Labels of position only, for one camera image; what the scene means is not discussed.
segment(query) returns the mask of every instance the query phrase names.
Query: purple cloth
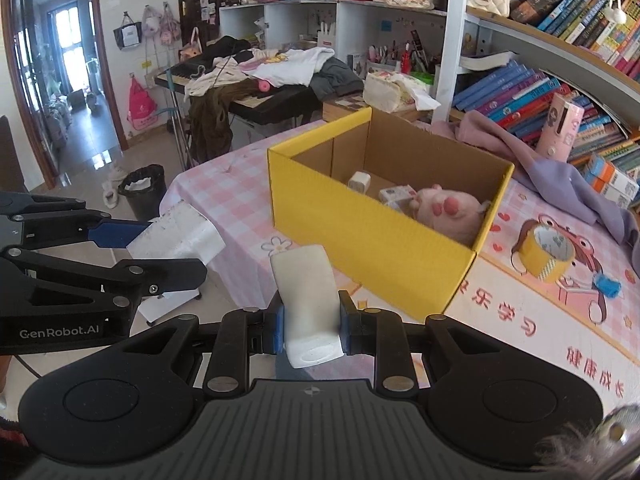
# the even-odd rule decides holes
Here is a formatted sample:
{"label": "purple cloth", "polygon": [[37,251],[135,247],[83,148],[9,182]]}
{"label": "purple cloth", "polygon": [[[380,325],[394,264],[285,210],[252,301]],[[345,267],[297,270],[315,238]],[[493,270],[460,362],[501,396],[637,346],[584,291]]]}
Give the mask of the purple cloth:
{"label": "purple cloth", "polygon": [[516,165],[513,177],[523,186],[587,224],[604,225],[619,245],[630,245],[631,264],[640,275],[640,231],[635,216],[597,193],[571,164],[543,158],[475,110],[465,114],[460,123],[437,121],[431,125],[431,131],[513,162]]}

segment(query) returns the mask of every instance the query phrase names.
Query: doorway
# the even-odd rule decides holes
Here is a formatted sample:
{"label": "doorway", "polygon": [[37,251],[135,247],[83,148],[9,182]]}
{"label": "doorway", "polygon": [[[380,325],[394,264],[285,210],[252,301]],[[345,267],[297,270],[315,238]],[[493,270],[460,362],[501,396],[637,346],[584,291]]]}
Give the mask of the doorway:
{"label": "doorway", "polygon": [[128,148],[98,1],[0,2],[18,109],[49,189]]}

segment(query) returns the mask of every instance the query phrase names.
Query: pink pig plush toy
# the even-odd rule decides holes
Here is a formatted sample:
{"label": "pink pig plush toy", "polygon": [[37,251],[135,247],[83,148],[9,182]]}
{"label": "pink pig plush toy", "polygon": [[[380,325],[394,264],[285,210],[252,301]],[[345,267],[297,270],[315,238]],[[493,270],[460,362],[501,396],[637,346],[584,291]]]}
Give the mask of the pink pig plush toy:
{"label": "pink pig plush toy", "polygon": [[420,190],[410,207],[418,222],[467,247],[476,240],[486,210],[468,193],[442,189],[438,184]]}

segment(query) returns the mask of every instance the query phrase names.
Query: yellow cardboard box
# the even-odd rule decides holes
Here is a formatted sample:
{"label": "yellow cardboard box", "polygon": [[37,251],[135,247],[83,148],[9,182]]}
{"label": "yellow cardboard box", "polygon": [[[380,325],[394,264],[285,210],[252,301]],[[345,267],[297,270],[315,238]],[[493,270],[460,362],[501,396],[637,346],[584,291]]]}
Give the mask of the yellow cardboard box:
{"label": "yellow cardboard box", "polygon": [[[415,319],[449,304],[482,248],[513,164],[411,123],[364,108],[268,151],[276,229],[296,243],[322,244],[331,263]],[[366,195],[347,187],[371,175]],[[440,184],[491,200],[472,247],[382,205],[380,189]]]}

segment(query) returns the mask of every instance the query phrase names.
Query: gray ribbed panel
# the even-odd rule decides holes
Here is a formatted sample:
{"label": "gray ribbed panel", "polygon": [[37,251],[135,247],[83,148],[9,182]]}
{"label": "gray ribbed panel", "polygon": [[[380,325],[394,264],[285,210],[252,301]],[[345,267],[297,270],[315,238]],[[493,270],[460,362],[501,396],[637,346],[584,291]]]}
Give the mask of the gray ribbed panel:
{"label": "gray ribbed panel", "polygon": [[[315,386],[320,392],[305,391]],[[367,381],[257,381],[206,405],[188,434],[138,462],[105,468],[39,460],[21,480],[550,480],[475,464],[431,433],[418,409]]]}

